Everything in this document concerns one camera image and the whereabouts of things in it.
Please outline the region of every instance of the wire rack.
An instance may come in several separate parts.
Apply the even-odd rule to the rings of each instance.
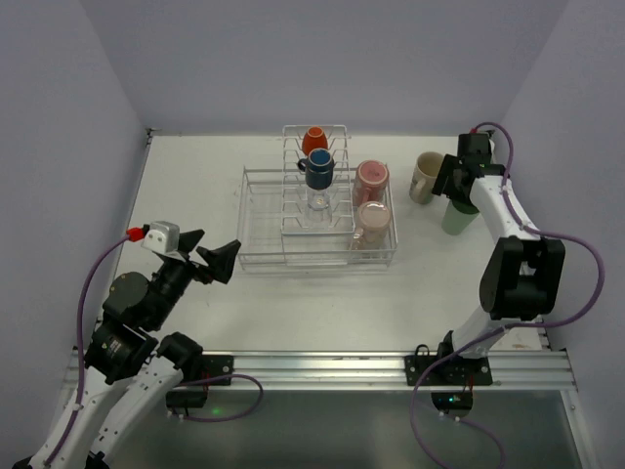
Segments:
[[[286,170],[288,174],[299,170]],[[350,181],[353,169],[339,169],[340,178]],[[375,250],[352,250],[354,232],[284,234],[284,169],[243,169],[237,237],[241,267],[248,272],[293,271],[298,268],[349,267],[358,270],[386,269],[397,249],[397,231],[391,184],[383,202],[393,214],[382,245]]]
[[[283,235],[346,235],[354,232],[352,181],[348,158],[348,131],[345,125],[321,125],[328,150],[335,162],[330,196],[331,220],[326,225],[312,223],[307,216],[305,175],[297,162],[305,158],[302,141],[310,125],[285,125],[282,129],[282,221]]]

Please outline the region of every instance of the pink mug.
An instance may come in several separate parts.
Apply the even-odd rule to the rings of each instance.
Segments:
[[[354,207],[359,207],[369,201],[383,201],[384,189],[388,183],[389,169],[386,164],[375,159],[362,161],[355,170],[354,189],[352,191]]]

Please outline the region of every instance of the white table surface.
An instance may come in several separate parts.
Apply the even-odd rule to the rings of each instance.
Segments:
[[[311,271],[250,275],[237,266],[228,285],[189,286],[158,338],[179,330],[208,350],[410,351],[435,348],[479,303],[478,287],[493,241],[481,217],[462,234],[440,228],[447,199],[426,206],[408,187],[416,157],[455,154],[455,137],[353,136],[350,162],[379,159],[391,171],[398,250],[381,273]],[[281,166],[275,136],[155,137],[131,226],[155,220],[203,229],[200,245],[215,248],[236,237],[243,166]],[[138,244],[123,248],[117,274],[158,269]],[[540,349],[536,330],[517,329],[497,350]]]

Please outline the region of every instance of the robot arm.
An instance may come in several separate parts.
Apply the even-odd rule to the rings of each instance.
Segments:
[[[522,209],[510,181],[502,187],[504,166],[491,163],[486,134],[464,134],[458,140],[458,156],[447,155],[432,192],[476,207],[495,241],[495,249],[479,284],[480,305],[459,328],[451,331],[439,355],[458,350],[502,325],[531,321],[554,308],[563,268],[564,245],[541,238],[519,226],[506,206],[502,191],[523,220],[535,226]],[[501,335],[464,351],[465,359],[485,357]]]
[[[180,234],[166,222],[145,226],[143,232],[144,247],[163,261],[161,268],[150,280],[136,272],[115,279],[104,301],[103,323],[85,354],[82,405],[73,404],[76,390],[44,446],[14,469],[107,467],[124,437],[183,377],[197,371],[202,348],[178,332],[163,339],[141,371],[158,344],[147,333],[160,329],[193,280],[228,283],[240,242],[214,251],[195,249],[204,231]],[[190,261],[193,249],[206,265]],[[64,443],[52,456],[59,441]]]

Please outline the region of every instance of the beige mug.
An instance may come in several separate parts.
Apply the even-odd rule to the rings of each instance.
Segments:
[[[437,180],[442,160],[442,154],[435,151],[426,151],[419,155],[410,184],[410,198],[412,200],[421,204],[432,201],[432,188]]]

